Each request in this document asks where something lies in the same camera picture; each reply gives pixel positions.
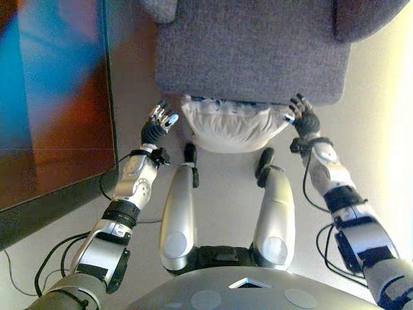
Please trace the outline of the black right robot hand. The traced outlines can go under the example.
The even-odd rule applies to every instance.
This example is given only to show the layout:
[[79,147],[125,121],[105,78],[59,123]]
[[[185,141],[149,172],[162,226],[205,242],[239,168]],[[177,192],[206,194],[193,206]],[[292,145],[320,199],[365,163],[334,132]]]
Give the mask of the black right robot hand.
[[311,103],[302,94],[297,93],[290,99],[288,112],[283,116],[284,120],[294,126],[299,137],[310,141],[320,137],[320,122]]

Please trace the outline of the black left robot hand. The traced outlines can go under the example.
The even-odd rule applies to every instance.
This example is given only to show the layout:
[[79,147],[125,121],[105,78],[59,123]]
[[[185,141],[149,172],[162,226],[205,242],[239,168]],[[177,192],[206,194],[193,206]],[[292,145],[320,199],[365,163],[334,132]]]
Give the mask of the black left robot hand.
[[178,121],[179,115],[162,99],[151,110],[141,130],[141,143],[155,145]]

